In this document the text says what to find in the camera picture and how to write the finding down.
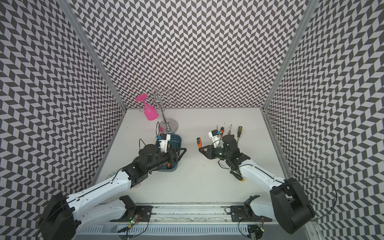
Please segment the orange handled screwdriver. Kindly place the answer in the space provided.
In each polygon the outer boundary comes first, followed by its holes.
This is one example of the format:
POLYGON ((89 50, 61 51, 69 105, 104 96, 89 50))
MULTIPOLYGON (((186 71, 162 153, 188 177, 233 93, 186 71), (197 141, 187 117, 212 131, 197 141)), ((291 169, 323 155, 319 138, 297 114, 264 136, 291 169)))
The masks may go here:
POLYGON ((201 160, 202 160, 202 165, 203 165, 203 167, 205 167, 204 156, 202 155, 202 152, 201 152, 201 148, 203 147, 201 138, 197 138, 197 145, 198 145, 198 148, 199 148, 199 153, 200 153, 200 157, 201 157, 201 160))

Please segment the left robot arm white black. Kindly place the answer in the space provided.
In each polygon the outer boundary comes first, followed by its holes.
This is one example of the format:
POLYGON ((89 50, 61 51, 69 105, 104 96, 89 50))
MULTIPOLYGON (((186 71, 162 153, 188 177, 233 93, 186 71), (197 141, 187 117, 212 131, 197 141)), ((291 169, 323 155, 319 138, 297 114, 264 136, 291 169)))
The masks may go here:
POLYGON ((37 235, 44 240, 71 240, 94 225, 130 218, 136 205, 129 196, 121 196, 109 204, 103 202, 137 186, 151 172, 178 163, 186 151, 186 148, 168 148, 160 153, 156 145, 148 144, 130 164, 107 180, 68 196, 63 193, 52 196, 37 223, 37 235))

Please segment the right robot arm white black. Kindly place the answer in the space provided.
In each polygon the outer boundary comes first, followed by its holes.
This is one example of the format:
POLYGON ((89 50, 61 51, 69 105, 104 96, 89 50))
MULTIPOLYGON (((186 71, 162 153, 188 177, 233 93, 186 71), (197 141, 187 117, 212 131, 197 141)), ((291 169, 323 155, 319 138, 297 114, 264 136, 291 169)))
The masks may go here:
POLYGON ((240 151, 233 135, 223 136, 207 146, 197 138, 197 145, 207 159, 224 160, 239 181, 250 180, 270 194, 269 202, 261 201, 259 195, 250 196, 244 202, 247 220, 275 220, 283 230, 293 234, 315 217, 315 210, 299 181, 284 179, 263 169, 240 151))

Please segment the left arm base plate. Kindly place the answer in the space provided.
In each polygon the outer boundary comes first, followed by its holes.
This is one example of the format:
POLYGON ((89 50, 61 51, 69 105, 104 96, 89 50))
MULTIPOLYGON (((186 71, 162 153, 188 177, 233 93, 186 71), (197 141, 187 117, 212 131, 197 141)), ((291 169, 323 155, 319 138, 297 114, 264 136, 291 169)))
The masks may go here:
POLYGON ((111 222, 130 223, 133 222, 135 217, 138 217, 137 220, 140 220, 140 222, 149 222, 151 219, 152 211, 153 206, 150 205, 136 206, 134 209, 131 208, 126 210, 122 217, 116 220, 111 220, 111 222))

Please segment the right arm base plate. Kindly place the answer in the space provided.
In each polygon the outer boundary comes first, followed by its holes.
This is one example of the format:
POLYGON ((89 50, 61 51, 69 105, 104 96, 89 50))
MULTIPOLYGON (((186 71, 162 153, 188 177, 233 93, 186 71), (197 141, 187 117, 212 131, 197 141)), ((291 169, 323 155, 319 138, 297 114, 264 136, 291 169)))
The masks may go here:
POLYGON ((260 222, 262 217, 256 216, 253 211, 246 206, 230 206, 230 215, 232 222, 260 222))

